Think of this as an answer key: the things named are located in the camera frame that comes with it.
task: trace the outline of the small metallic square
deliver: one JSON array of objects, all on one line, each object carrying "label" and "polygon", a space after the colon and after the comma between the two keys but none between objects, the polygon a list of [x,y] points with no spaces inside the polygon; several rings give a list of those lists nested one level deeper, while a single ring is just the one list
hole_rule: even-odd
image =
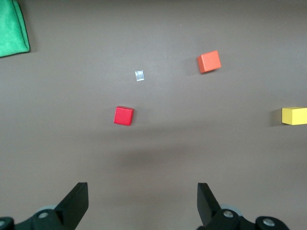
[{"label": "small metallic square", "polygon": [[143,70],[135,71],[136,81],[144,80]]}]

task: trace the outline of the cube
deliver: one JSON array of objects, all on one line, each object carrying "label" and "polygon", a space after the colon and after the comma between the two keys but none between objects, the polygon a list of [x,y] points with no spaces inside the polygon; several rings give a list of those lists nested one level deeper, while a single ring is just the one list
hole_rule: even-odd
[{"label": "cube", "polygon": [[197,58],[201,73],[205,73],[221,67],[220,57],[217,50],[202,54]]},{"label": "cube", "polygon": [[288,125],[307,124],[307,108],[290,107],[282,109],[282,122]]},{"label": "cube", "polygon": [[115,109],[114,123],[119,125],[130,126],[132,123],[134,109],[118,106]]}]

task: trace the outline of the folded cloth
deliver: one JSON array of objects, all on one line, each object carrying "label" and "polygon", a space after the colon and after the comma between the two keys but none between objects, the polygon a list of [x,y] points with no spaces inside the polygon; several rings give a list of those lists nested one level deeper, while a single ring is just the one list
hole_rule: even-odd
[{"label": "folded cloth", "polygon": [[0,0],[0,57],[28,52],[24,18],[16,0]]}]

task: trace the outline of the silver bolt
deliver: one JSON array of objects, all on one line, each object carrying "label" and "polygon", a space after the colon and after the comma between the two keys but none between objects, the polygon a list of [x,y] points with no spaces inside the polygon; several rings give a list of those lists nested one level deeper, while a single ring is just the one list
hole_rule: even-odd
[{"label": "silver bolt", "polygon": [[46,216],[48,216],[48,213],[47,212],[43,212],[43,213],[38,215],[38,218],[42,219],[42,218],[45,218]]},{"label": "silver bolt", "polygon": [[232,218],[232,217],[234,217],[234,214],[231,212],[231,211],[225,211],[224,213],[224,216],[226,216],[226,217],[228,217],[228,218]]},{"label": "silver bolt", "polygon": [[275,226],[275,223],[273,222],[273,220],[271,219],[264,219],[262,221],[266,226],[270,226],[270,227],[274,227]]}]

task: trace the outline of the gray table surface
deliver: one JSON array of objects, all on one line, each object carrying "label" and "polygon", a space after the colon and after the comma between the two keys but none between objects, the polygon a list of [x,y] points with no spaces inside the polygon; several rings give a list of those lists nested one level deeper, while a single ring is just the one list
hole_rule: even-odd
[{"label": "gray table surface", "polygon": [[281,123],[307,106],[306,1],[19,2],[32,51],[0,58],[0,216],[88,182],[79,230],[195,230],[207,182],[250,221],[306,229],[307,125]]}]

